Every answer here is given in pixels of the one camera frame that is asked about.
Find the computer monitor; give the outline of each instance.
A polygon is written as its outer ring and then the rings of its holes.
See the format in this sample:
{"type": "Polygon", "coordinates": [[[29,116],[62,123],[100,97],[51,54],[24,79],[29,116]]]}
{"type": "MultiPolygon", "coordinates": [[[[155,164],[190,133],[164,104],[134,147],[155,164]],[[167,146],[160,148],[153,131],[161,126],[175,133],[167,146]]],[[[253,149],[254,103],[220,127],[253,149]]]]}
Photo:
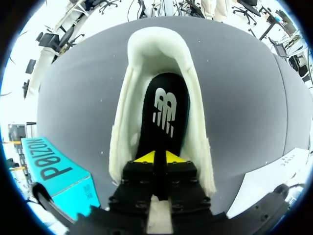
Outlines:
{"type": "Polygon", "coordinates": [[[288,58],[286,50],[283,44],[275,44],[274,45],[277,55],[283,59],[288,58]]]}

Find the white shoe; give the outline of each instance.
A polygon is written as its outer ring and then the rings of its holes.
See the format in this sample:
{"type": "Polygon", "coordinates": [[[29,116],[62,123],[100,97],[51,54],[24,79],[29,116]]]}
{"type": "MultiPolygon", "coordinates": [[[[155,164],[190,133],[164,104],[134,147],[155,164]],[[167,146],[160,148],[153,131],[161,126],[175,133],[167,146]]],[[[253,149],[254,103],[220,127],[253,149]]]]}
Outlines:
{"type": "Polygon", "coordinates": [[[173,150],[174,154],[191,160],[195,164],[200,184],[206,195],[211,197],[216,189],[210,146],[205,130],[201,90],[186,42],[179,34],[167,28],[140,29],[128,41],[128,60],[129,65],[126,69],[112,128],[109,164],[111,177],[119,184],[125,164],[129,160],[136,159],[138,152],[141,151],[141,156],[143,156],[144,151],[147,151],[147,149],[142,150],[139,142],[150,138],[149,135],[140,138],[143,132],[142,126],[146,125],[142,120],[146,118],[143,117],[143,109],[144,103],[148,103],[146,100],[150,99],[148,98],[150,92],[147,91],[150,89],[154,91],[150,96],[155,98],[155,107],[153,103],[150,104],[149,125],[158,128],[169,140],[178,136],[182,138],[181,145],[177,145],[180,149],[173,150]],[[170,74],[168,78],[169,83],[173,84],[174,81],[179,84],[172,86],[176,92],[180,90],[183,92],[184,87],[186,88],[187,94],[189,93],[188,101],[185,99],[186,96],[182,99],[188,102],[188,107],[183,107],[179,111],[179,97],[173,97],[171,92],[156,87],[158,81],[156,77],[162,77],[162,82],[164,82],[167,79],[167,76],[164,76],[165,73],[176,74],[170,74]],[[177,128],[175,125],[175,121],[180,118],[179,112],[183,115],[182,110],[187,110],[185,129],[177,128]]]}

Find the screw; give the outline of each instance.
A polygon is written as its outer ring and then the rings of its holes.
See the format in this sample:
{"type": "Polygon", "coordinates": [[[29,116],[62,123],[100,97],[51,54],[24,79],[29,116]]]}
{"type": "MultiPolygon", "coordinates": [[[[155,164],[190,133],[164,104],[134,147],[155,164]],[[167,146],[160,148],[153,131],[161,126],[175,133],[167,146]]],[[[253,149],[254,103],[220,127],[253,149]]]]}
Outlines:
{"type": "Polygon", "coordinates": [[[205,197],[202,201],[201,204],[204,205],[209,205],[210,204],[211,199],[209,197],[205,197]]]}
{"type": "Polygon", "coordinates": [[[128,183],[129,182],[129,180],[128,179],[122,179],[122,181],[121,181],[121,183],[124,185],[124,184],[126,184],[126,183],[128,183]]]}
{"type": "Polygon", "coordinates": [[[137,201],[135,206],[138,209],[147,209],[148,207],[145,201],[137,201]]]}
{"type": "Polygon", "coordinates": [[[192,182],[192,183],[197,183],[197,182],[198,182],[198,179],[197,179],[196,177],[191,178],[191,179],[190,179],[190,182],[192,182]]]}
{"type": "Polygon", "coordinates": [[[114,204],[118,202],[117,198],[114,196],[109,197],[109,201],[110,203],[114,203],[114,204]]]}
{"type": "Polygon", "coordinates": [[[262,216],[261,221],[264,222],[268,218],[268,214],[262,216]]]}
{"type": "Polygon", "coordinates": [[[183,205],[179,204],[179,203],[176,203],[176,204],[172,205],[172,210],[174,212],[180,212],[180,211],[182,211],[182,208],[183,208],[183,205]]]}
{"type": "Polygon", "coordinates": [[[143,185],[145,185],[145,184],[148,184],[149,181],[147,181],[147,180],[140,180],[140,183],[143,184],[143,185]]]}
{"type": "Polygon", "coordinates": [[[182,209],[183,206],[182,206],[182,204],[180,204],[180,203],[176,203],[176,204],[173,204],[173,205],[172,205],[172,208],[175,209],[175,210],[176,210],[176,209],[182,209]]]}
{"type": "Polygon", "coordinates": [[[180,183],[179,180],[172,180],[172,184],[173,184],[173,185],[178,185],[179,183],[180,183]]]}

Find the shoe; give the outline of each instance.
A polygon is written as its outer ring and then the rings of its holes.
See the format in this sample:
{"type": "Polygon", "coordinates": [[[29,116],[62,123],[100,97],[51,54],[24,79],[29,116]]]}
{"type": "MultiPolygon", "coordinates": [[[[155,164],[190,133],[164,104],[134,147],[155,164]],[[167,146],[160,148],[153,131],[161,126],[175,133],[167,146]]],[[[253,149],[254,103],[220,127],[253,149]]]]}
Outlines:
{"type": "Polygon", "coordinates": [[[170,29],[148,27],[129,38],[127,53],[110,143],[111,177],[119,184],[128,161],[163,149],[191,160],[211,197],[216,189],[201,90],[186,42],[170,29]]]}

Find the yellow object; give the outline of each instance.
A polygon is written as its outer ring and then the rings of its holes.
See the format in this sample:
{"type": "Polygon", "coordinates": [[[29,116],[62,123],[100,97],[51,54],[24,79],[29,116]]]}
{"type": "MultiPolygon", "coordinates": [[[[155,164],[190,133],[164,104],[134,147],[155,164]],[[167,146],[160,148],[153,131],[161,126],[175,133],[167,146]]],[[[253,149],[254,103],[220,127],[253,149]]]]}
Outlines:
{"type": "Polygon", "coordinates": [[[24,169],[26,169],[26,167],[22,166],[22,167],[17,167],[17,168],[10,169],[10,171],[24,170],[24,169]]]}
{"type": "Polygon", "coordinates": [[[143,163],[143,162],[147,162],[147,163],[153,163],[154,159],[155,159],[155,151],[152,151],[148,154],[146,154],[145,156],[138,158],[137,160],[135,160],[135,163],[143,163]]]}
{"type": "MultiPolygon", "coordinates": [[[[156,153],[155,151],[152,151],[152,152],[146,154],[145,156],[138,158],[134,162],[135,163],[143,163],[143,162],[154,163],[155,153],[156,153]]],[[[176,156],[175,154],[171,153],[170,151],[166,151],[166,162],[167,163],[173,163],[173,162],[185,163],[186,160],[176,156]]]]}
{"type": "Polygon", "coordinates": [[[175,154],[171,153],[170,151],[166,151],[166,163],[173,163],[173,162],[185,163],[186,160],[176,156],[175,154]]]}
{"type": "Polygon", "coordinates": [[[14,144],[21,144],[20,141],[2,141],[1,143],[14,143],[14,144]]]}

